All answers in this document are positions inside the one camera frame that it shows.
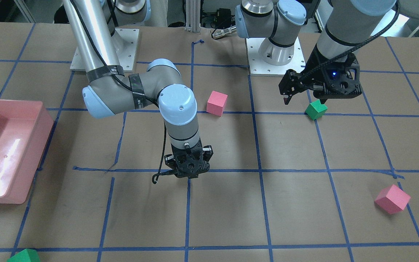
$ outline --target grid line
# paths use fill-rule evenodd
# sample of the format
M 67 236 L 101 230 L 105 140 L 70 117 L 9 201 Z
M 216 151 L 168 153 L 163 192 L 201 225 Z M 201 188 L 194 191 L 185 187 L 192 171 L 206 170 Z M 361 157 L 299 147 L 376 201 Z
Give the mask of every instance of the grid line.
M 72 83 L 73 75 L 74 75 L 74 72 L 71 73 L 68 84 L 67 84 L 67 87 L 65 88 L 63 99 L 61 100 L 61 103 L 60 103 L 60 109 L 62 109 L 63 106 L 64 106 L 65 98 L 67 97 L 70 85 Z M 22 232 L 23 232 L 24 227 L 25 227 L 25 222 L 27 221 L 28 212 L 30 211 L 30 206 L 31 206 L 31 203 L 32 203 L 33 193 L 35 192 L 35 185 L 36 185 L 36 179 L 38 177 L 38 172 L 43 170 L 43 166 L 45 164 L 46 156 L 48 155 L 48 151 L 49 151 L 49 148 L 51 146 L 51 141 L 53 140 L 53 136 L 54 136 L 54 133 L 55 133 L 55 130 L 56 130 L 61 112 L 62 112 L 61 110 L 58 110 L 58 114 L 56 115 L 56 119 L 53 123 L 53 127 L 51 128 L 50 134 L 48 136 L 48 140 L 46 142 L 46 148 L 43 151 L 43 154 L 42 154 L 42 157 L 41 157 L 41 160 L 40 160 L 40 165 L 37 169 L 37 172 L 35 172 L 35 174 L 33 176 L 32 191 L 30 192 L 30 196 L 28 198 L 27 206 L 25 207 L 25 212 L 24 212 L 24 215 L 22 217 L 22 221 L 20 222 L 19 231 L 17 232 L 17 237 L 16 237 L 15 242 L 14 242 L 14 247 L 11 251 L 11 257 L 15 255 L 15 252 L 17 252 L 17 247 L 19 246 L 20 238 L 22 237 Z
M 248 88 L 250 91 L 250 103 L 251 103 L 251 116 L 253 119 L 253 130 L 255 133 L 255 147 L 256 147 L 256 159 L 258 162 L 258 173 L 260 177 L 260 189 L 261 189 L 261 201 L 263 203 L 263 215 L 264 215 L 264 224 L 266 227 L 266 237 L 268 239 L 268 247 L 269 247 L 269 257 L 270 261 L 274 262 L 274 255 L 272 252 L 272 243 L 271 243 L 271 231 L 269 228 L 269 219 L 268 219 L 268 208 L 266 206 L 266 195 L 264 194 L 264 182 L 263 182 L 263 168 L 261 166 L 261 154 L 260 154 L 260 145 L 258 140 L 258 129 L 256 128 L 256 114 L 255 114 L 255 103 L 253 100 L 253 91 L 251 88 L 251 77 L 248 74 Z
M 71 63 L 70 61 L 30 61 L 30 60 L 20 60 L 20 57 L 22 56 L 22 53 L 28 43 L 28 40 L 31 36 L 31 33 L 33 31 L 33 28 L 35 27 L 35 24 L 32 26 L 32 29 L 28 35 L 28 38 L 25 41 L 24 46 L 22 47 L 22 50 L 19 54 L 19 57 L 17 60 L 0 60 L 0 61 L 8 61 L 8 62 L 14 62 L 15 65 L 12 69 L 12 71 L 10 72 L 10 75 L 7 78 L 7 81 L 3 87 L 3 89 L 1 90 L 0 96 L 2 95 L 2 93 L 4 92 L 13 72 L 15 71 L 15 68 L 17 66 L 17 63 Z M 399 66 L 402 68 L 397 56 L 394 53 L 395 58 L 397 59 Z M 194 66 L 208 66 L 208 67 L 248 67 L 246 65 L 216 65 L 216 64 L 194 64 L 193 63 L 193 43 L 192 43 L 192 63 L 188 64 L 188 63 L 175 63 L 176 65 L 186 65 L 186 66 L 191 66 L 192 67 L 192 72 L 191 72 L 191 88 L 193 89 L 193 67 Z M 405 72 L 402 68 L 402 72 L 394 72 L 394 71 L 366 71 L 366 70 L 362 70 L 362 72 L 371 72 L 371 73 L 394 73 L 394 74 L 405 74 L 407 81 L 409 82 L 409 85 L 411 86 L 412 90 L 414 91 L 414 88 L 412 87 L 412 84 L 410 83 L 410 80 L 408 79 L 407 74 L 419 74 L 419 72 Z M 45 149 L 45 152 L 43 154 L 42 157 L 42 161 L 40 164 L 40 168 L 38 171 L 42 170 L 43 164 L 45 162 L 45 158 L 46 155 L 48 153 L 48 149 L 50 146 L 50 143 L 52 141 L 52 137 L 59 119 L 59 116 L 61 114 L 62 111 L 86 111 L 86 109 L 64 109 L 63 108 L 63 103 L 65 101 L 65 97 L 68 93 L 71 81 L 72 81 L 72 77 L 73 77 L 73 73 L 70 77 L 68 86 L 66 88 L 65 94 L 63 96 L 63 100 L 61 102 L 60 108 L 52 108 L 49 109 L 50 111 L 58 111 L 57 117 L 56 117 L 56 121 L 53 125 L 53 129 L 50 133 L 49 136 L 49 140 L 47 143 L 47 147 Z M 185 251 L 186 255 L 185 255 L 185 262 L 188 261 L 188 250 L 225 250 L 225 249 L 268 249 L 270 252 L 270 259 L 271 261 L 273 261 L 273 257 L 272 257 L 272 250 L 273 249 L 311 249 L 311 248 L 334 248 L 334 247 L 347 247 L 349 249 L 349 255 L 351 256 L 351 260 L 353 261 L 353 256 L 351 253 L 351 247 L 384 247 L 384 246 L 419 246 L 419 242 L 389 242 L 389 243 L 350 243 L 348 241 L 348 236 L 346 233 L 346 228 L 345 228 L 345 224 L 343 221 L 343 217 L 341 214 L 341 210 L 340 210 L 340 206 L 339 206 L 339 199 L 336 195 L 336 191 L 335 191 L 335 186 L 333 183 L 333 179 L 332 179 L 332 175 L 331 172 L 341 172 L 341 171 L 369 171 L 369 172 L 381 172 L 383 174 L 388 174 L 388 175 L 396 175 L 394 174 L 394 171 L 398 171 L 398 172 L 407 172 L 407 173 L 418 173 L 419 170 L 394 170 L 391 167 L 391 170 L 361 170 L 361 169 L 330 169 L 329 165 L 327 163 L 327 157 L 326 157 L 326 151 L 324 149 L 324 145 L 322 143 L 322 138 L 321 138 L 321 133 L 319 130 L 319 125 L 318 122 L 315 121 L 316 124 L 316 130 L 318 132 L 319 135 L 319 139 L 321 142 L 321 146 L 322 146 L 322 150 L 323 150 L 323 154 L 324 154 L 324 161 L 326 163 L 326 168 L 327 169 L 318 169 L 318 170 L 272 170 L 272 169 L 262 169 L 261 168 L 261 158 L 260 158 L 260 154 L 259 154 L 259 144 L 258 144 L 258 134 L 257 134 L 257 130 L 256 130 L 256 114 L 282 114 L 282 115 L 293 115 L 293 114 L 304 114 L 304 113 L 296 113 L 296 112 L 256 112 L 254 110 L 254 104 L 253 104 L 253 95 L 251 92 L 251 81 L 250 81 L 250 75 L 248 76 L 249 78 L 249 89 L 250 89 L 250 95 L 251 95 L 251 106 L 252 106 L 252 111 L 251 112 L 236 112 L 236 111 L 229 111 L 229 112 L 224 112 L 227 114 L 252 114 L 253 117 L 253 125 L 254 125 L 254 132 L 255 132 L 255 140 L 256 140 L 256 149 L 257 149 L 257 158 L 258 158 L 258 169 L 220 169 L 220 170 L 211 170 L 212 172 L 218 172 L 218 171 L 249 171 L 249 172 L 253 172 L 253 171 L 258 171 L 260 174 L 260 187 L 261 187 L 261 192 L 262 192 L 262 198 L 263 198 L 263 210 L 264 210 L 264 215 L 265 215 L 265 220 L 266 220 L 266 229 L 267 229 L 267 238 L 268 238 L 268 245 L 258 245 L 258 246 L 201 246 L 201 247 L 189 247 L 188 246 L 188 233 L 189 233 L 189 208 L 190 208 L 190 194 L 191 194 L 191 181 L 188 180 L 188 188 L 187 188 L 187 210 L 186 210 L 186 243 L 184 247 L 103 247 L 103 243 L 104 243 L 104 237 L 106 234 L 106 226 L 107 226 L 107 220 L 108 220 L 108 209 L 110 207 L 110 203 L 111 203 L 111 196 L 112 196 L 112 191 L 113 191 L 113 183 L 114 183 L 114 177 L 111 179 L 111 187 L 110 187 L 110 192 L 109 192 L 109 196 L 108 196 L 108 205 L 107 205 L 107 209 L 105 212 L 105 221 L 103 223 L 103 231 L 102 231 L 102 236 L 101 236 L 101 240 L 100 240 L 100 247 L 82 247 L 82 248 L 68 248 L 68 247 L 46 247 L 46 248 L 40 248 L 40 249 L 36 249 L 38 252 L 56 252 L 56 251 L 63 251 L 63 252 L 82 252 L 82 251 L 94 251 L 94 252 L 98 252 L 98 261 L 100 261 L 100 257 L 101 257 L 101 252 L 103 251 L 158 251 L 158 250 L 162 250 L 162 251 Z M 414 95 L 416 96 L 416 98 L 419 101 L 419 98 L 416 94 L 416 92 L 414 91 Z M 308 93 L 308 97 L 309 100 L 311 102 L 311 97 L 310 94 Z M 338 116 L 385 116 L 385 117 L 403 117 L 403 118 L 419 118 L 419 116 L 417 115 L 374 115 L 371 112 L 371 108 L 369 107 L 370 113 L 371 114 L 333 114 L 333 113 L 326 113 L 325 115 L 338 115 Z M 149 111 L 144 111 L 144 110 L 139 110 L 137 112 L 159 112 L 158 110 L 149 110 Z M 123 137 L 123 131 L 124 131 L 124 125 L 125 125 L 125 118 L 126 118 L 126 112 L 124 113 L 124 123 L 123 123 L 123 129 L 121 131 L 121 138 L 118 142 L 118 149 L 117 149 L 117 153 L 116 153 L 116 159 L 115 162 L 117 162 L 118 159 L 118 154 L 120 152 L 120 144 L 121 144 L 121 139 Z M 88 168 L 80 168 L 80 167 L 74 167 L 73 169 L 75 170 L 79 170 L 79 171 L 90 171 L 90 169 Z M 111 170 L 104 170 L 104 169 L 91 169 L 91 171 L 93 170 L 102 170 L 102 171 L 111 171 Z M 114 171 L 157 171 L 155 169 L 116 169 Z M 267 216 L 267 210 L 266 210 L 266 200 L 264 197 L 264 188 L 263 188 L 263 172 L 272 172 L 272 171 L 280 171 L 280 172 L 300 172 L 300 171 L 312 171 L 312 172 L 328 172 L 330 181 L 331 181 L 331 185 L 332 185 L 332 189 L 336 198 L 336 204 L 338 206 L 338 211 L 339 211 L 339 217 L 341 218 L 341 222 L 343 224 L 343 229 L 344 229 L 344 235 L 346 237 L 346 244 L 320 244 L 320 245 L 271 245 L 271 239 L 270 239 L 270 233 L 269 233 L 269 222 L 268 222 L 268 216 Z M 19 229 L 19 233 L 18 233 L 18 237 L 16 239 L 15 242 L 15 246 L 12 248 L 0 248 L 0 252 L 17 252 L 17 251 L 21 251 L 23 250 L 23 248 L 19 248 L 18 247 L 18 242 L 20 240 L 20 236 L 23 230 L 23 227 L 25 225 L 25 220 L 27 218 L 29 209 L 30 209 L 30 202 L 33 196 L 33 192 L 34 192 L 34 187 L 35 187 L 35 182 L 36 182 L 36 177 L 37 177 L 38 172 L 35 173 L 35 177 L 33 179 L 33 188 L 32 188 L 32 192 L 30 194 L 29 200 L 28 200 L 28 204 L 27 207 L 25 209 L 25 213 L 24 213 L 24 217 L 22 219 L 21 222 L 21 226 Z M 416 221 L 414 220 L 414 216 L 412 215 L 412 211 L 410 209 L 410 206 L 407 206 L 410 212 L 410 215 L 412 217 L 412 220 L 414 222 L 414 226 L 417 230 L 417 233 L 419 234 L 419 229 L 418 226 L 416 224 Z
M 58 111 L 59 108 L 50 107 L 47 108 L 49 111 Z M 62 111 L 88 111 L 86 108 L 63 108 Z M 129 110 L 130 113 L 159 113 L 159 110 L 155 109 L 134 109 Z M 209 114 L 207 111 L 197 111 L 198 114 Z M 224 114 L 244 114 L 251 115 L 250 111 L 224 111 Z M 255 111 L 256 115 L 306 115 L 305 112 L 274 112 L 274 111 Z M 357 114 L 357 113 L 324 113 L 325 116 L 367 116 L 371 114 Z M 373 114 L 374 117 L 379 118 L 419 118 L 419 115 L 392 115 L 392 114 Z
M 103 172 L 124 172 L 124 173 L 135 173 L 135 172 L 157 172 L 158 169 L 141 169 L 141 168 L 118 168 L 118 169 L 106 169 L 106 168 L 91 168 L 91 167 L 79 167 L 73 166 L 73 170 L 77 171 L 103 171 Z M 259 169 L 210 169 L 208 173 L 231 173 L 231 172 L 258 172 Z M 309 173 L 309 172 L 324 172 L 328 169 L 261 169 L 262 172 L 282 172 L 282 173 Z M 382 173 L 389 176 L 397 176 L 397 178 L 405 179 L 404 176 L 393 174 L 391 170 L 380 170 L 380 169 L 359 169 L 359 168 L 331 168 L 331 172 L 368 172 L 368 173 Z M 419 170 L 397 170 L 405 173 L 419 173 Z
M 350 243 L 351 247 L 414 247 L 419 242 L 375 242 L 375 243 Z M 198 246 L 190 247 L 191 250 L 241 250 L 241 249 L 268 249 L 268 245 L 254 246 Z M 298 245 L 272 245 L 272 249 L 332 249 L 347 247 L 347 244 L 298 244 Z M 37 252 L 98 252 L 99 247 L 18 247 L 16 252 L 24 249 L 35 249 Z M 11 252 L 12 247 L 0 247 L 1 252 Z M 103 247 L 102 252 L 111 251 L 184 251 L 185 247 Z
M 25 39 L 25 43 L 24 43 L 24 45 L 22 46 L 22 50 L 20 51 L 19 56 L 17 56 L 17 59 L 15 60 L 14 66 L 12 67 L 12 70 L 11 70 L 11 72 L 9 73 L 9 76 L 7 77 L 6 82 L 4 83 L 4 86 L 3 86 L 3 88 L 2 88 L 2 89 L 1 89 L 1 91 L 0 91 L 0 99 L 1 99 L 1 96 L 3 95 L 3 92 L 4 92 L 4 91 L 5 91 L 5 89 L 6 89 L 6 87 L 7 87 L 8 83 L 9 83 L 9 81 L 11 80 L 12 74 L 14 73 L 15 68 L 17 67 L 17 64 L 19 63 L 19 60 L 20 60 L 20 58 L 22 57 L 22 54 L 24 53 L 25 47 L 27 47 L 28 40 L 30 40 L 30 37 L 32 36 L 33 30 L 35 29 L 35 25 L 36 25 L 36 24 L 33 24 L 33 25 L 32 25 L 32 28 L 30 29 L 30 32 L 28 33 L 28 36 L 27 36 L 27 38 Z
M 106 228 L 108 227 L 109 211 L 111 209 L 111 200 L 114 191 L 114 177 L 111 177 L 111 186 L 109 188 L 108 203 L 106 204 L 106 212 L 104 214 L 103 230 L 101 231 L 100 247 L 98 248 L 98 256 L 96 262 L 101 262 L 101 254 L 103 253 L 104 238 L 106 237 Z
M 389 152 L 387 151 L 386 143 L 384 142 L 384 138 L 383 138 L 383 136 L 381 134 L 381 130 L 379 129 L 379 126 L 378 126 L 378 123 L 376 121 L 376 118 L 374 118 L 373 111 L 371 110 L 371 105 L 368 102 L 368 98 L 366 98 L 366 94 L 365 94 L 364 91 L 363 91 L 363 98 L 364 98 L 364 101 L 366 102 L 366 106 L 368 107 L 368 110 L 370 111 L 371 118 L 373 119 L 374 126 L 376 127 L 376 131 L 378 132 L 379 140 L 381 141 L 381 144 L 382 144 L 382 146 L 384 148 L 384 152 L 386 153 L 387 161 L 389 162 L 389 166 L 391 168 L 391 172 L 394 174 L 395 173 L 395 168 L 392 165 L 391 156 L 389 155 Z
M 311 103 L 310 91 L 307 91 L 307 95 L 308 95 L 308 101 Z M 340 223 L 342 225 L 342 230 L 344 231 L 344 238 L 346 240 L 346 246 L 349 252 L 350 261 L 354 262 L 355 261 L 354 254 L 352 252 L 352 248 L 349 241 L 349 236 L 347 234 L 347 228 L 346 228 L 346 223 L 344 221 L 344 216 L 342 215 L 342 210 L 340 208 L 339 196 L 337 195 L 336 186 L 334 184 L 334 179 L 332 178 L 331 169 L 329 168 L 329 163 L 326 156 L 326 149 L 324 147 L 323 138 L 321 136 L 321 131 L 319 130 L 318 120 L 315 119 L 314 121 L 315 121 L 315 126 L 316 126 L 316 132 L 318 133 L 319 144 L 321 144 L 321 151 L 323 152 L 324 164 L 326 165 L 327 174 L 329 176 L 329 182 L 331 183 L 332 192 L 334 194 L 334 200 L 336 202 L 337 211 L 339 213 Z
M 387 39 L 387 37 L 385 37 L 385 39 L 386 39 L 387 45 L 389 46 L 389 48 L 390 48 L 390 49 L 391 49 L 391 51 L 392 51 L 392 54 L 393 54 L 393 55 L 394 55 L 394 57 L 395 57 L 395 60 L 397 60 L 397 63 L 399 64 L 400 69 L 402 69 L 402 72 L 404 73 L 404 76 L 405 76 L 405 78 L 406 78 L 406 80 L 407 80 L 407 82 L 408 82 L 408 84 L 409 84 L 410 88 L 412 89 L 412 92 L 414 93 L 416 100 L 417 100 L 417 101 L 418 101 L 418 103 L 419 103 L 419 97 L 418 97 L 418 95 L 417 95 L 417 93 L 416 93 L 416 91 L 415 91 L 415 89 L 414 89 L 414 87 L 413 87 L 413 85 L 412 85 L 412 82 L 411 82 L 411 81 L 410 81 L 410 79 L 408 78 L 408 75 L 407 75 L 406 71 L 404 70 L 404 67 L 403 67 L 403 66 L 402 66 L 402 64 L 400 63 L 399 58 L 397 58 L 397 55 L 396 55 L 396 53 L 395 53 L 394 49 L 392 48 L 391 43 L 389 42 L 389 40 Z
M 400 188 L 401 190 L 403 190 L 403 188 L 402 188 L 402 184 L 401 184 L 400 182 L 398 182 L 397 184 L 399 185 L 399 188 Z M 411 217 L 411 219 L 412 219 L 412 222 L 413 222 L 413 224 L 414 224 L 414 227 L 415 227 L 416 233 L 418 234 L 418 238 L 419 238 L 419 228 L 418 228 L 418 224 L 416 223 L 415 216 L 413 215 L 412 209 L 410 208 L 410 205 L 409 205 L 409 204 L 407 204 L 407 209 L 408 209 L 408 213 L 410 214 L 410 217 Z
M 124 112 L 123 113 L 123 127 L 122 127 L 122 130 L 121 130 L 121 136 L 120 136 L 119 141 L 117 143 L 117 151 L 116 151 L 116 157 L 114 158 L 114 164 L 111 167 L 115 166 L 117 164 L 117 162 L 119 161 L 119 154 L 121 153 L 121 145 L 122 145 L 122 139 L 123 139 L 123 136 L 124 136 L 124 128 L 125 128 L 126 120 L 127 120 L 127 112 Z

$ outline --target light blue joint cap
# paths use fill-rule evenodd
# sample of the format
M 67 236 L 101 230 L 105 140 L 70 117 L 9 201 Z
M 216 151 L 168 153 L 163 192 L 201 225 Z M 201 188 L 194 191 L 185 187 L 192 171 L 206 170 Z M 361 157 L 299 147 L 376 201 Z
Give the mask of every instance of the light blue joint cap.
M 87 106 L 90 115 L 94 118 L 105 118 L 113 116 L 114 113 L 103 103 L 100 97 L 93 91 L 91 86 L 84 87 L 82 90 L 83 101 Z
M 279 0 L 278 10 L 284 18 L 293 24 L 303 25 L 305 23 L 305 7 L 296 0 Z
M 148 21 L 151 17 L 151 4 L 150 4 L 150 0 L 147 0 L 147 14 L 145 15 L 145 19 L 143 20 L 143 22 Z
M 385 15 L 395 5 L 395 0 L 351 0 L 352 5 L 369 16 Z
M 155 59 L 153 62 L 151 62 L 147 67 L 147 72 L 150 71 L 151 68 L 153 68 L 155 66 L 159 66 L 159 65 L 164 65 L 164 66 L 169 66 L 170 68 L 174 68 L 179 73 L 179 75 L 182 77 L 182 75 L 180 74 L 177 67 L 171 61 L 169 61 L 165 58 L 158 58 L 158 59 Z
M 236 6 L 236 27 L 237 27 L 237 35 L 240 38 L 249 38 L 247 26 L 245 25 L 245 19 L 243 18 L 243 13 L 242 13 L 240 5 Z
M 190 88 L 172 84 L 161 91 L 158 97 L 159 111 L 170 124 L 184 126 L 196 116 L 196 99 Z

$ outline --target metal base plate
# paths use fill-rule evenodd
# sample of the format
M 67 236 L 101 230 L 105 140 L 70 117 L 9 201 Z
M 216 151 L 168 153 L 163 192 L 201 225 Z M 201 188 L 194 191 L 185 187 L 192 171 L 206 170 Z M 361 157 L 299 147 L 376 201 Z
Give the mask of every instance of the metal base plate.
M 135 65 L 135 57 L 138 46 L 138 29 L 126 29 L 116 28 L 118 33 L 123 40 L 127 43 L 121 53 L 118 53 L 119 62 L 124 69 L 125 73 L 133 73 L 133 66 Z M 85 72 L 85 66 L 83 65 L 82 57 L 80 56 L 79 49 L 75 50 L 75 54 L 72 58 L 72 64 L 70 65 L 72 71 Z
M 295 53 L 290 63 L 284 66 L 275 66 L 266 63 L 258 54 L 264 38 L 248 38 L 247 39 L 247 55 L 250 65 L 250 75 L 252 76 L 283 76 L 287 70 L 293 69 L 301 72 L 305 68 L 305 59 L 303 58 L 302 48 L 298 38 L 295 40 Z

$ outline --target pink plastic tray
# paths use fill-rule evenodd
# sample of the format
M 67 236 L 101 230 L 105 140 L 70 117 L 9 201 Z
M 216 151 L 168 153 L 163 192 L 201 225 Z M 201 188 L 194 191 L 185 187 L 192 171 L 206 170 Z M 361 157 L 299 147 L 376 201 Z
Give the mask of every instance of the pink plastic tray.
M 0 203 L 25 202 L 52 126 L 42 102 L 0 100 Z

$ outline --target green cube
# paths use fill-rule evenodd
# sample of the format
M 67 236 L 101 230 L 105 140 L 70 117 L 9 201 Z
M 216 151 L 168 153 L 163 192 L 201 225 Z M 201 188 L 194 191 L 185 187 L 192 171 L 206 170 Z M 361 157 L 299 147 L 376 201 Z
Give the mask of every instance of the green cube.
M 305 113 L 312 119 L 318 119 L 326 113 L 327 106 L 325 104 L 321 104 L 321 101 L 316 100 L 312 103 L 310 103 L 305 110 Z
M 7 262 L 40 262 L 40 258 L 36 250 L 24 249 L 8 259 Z

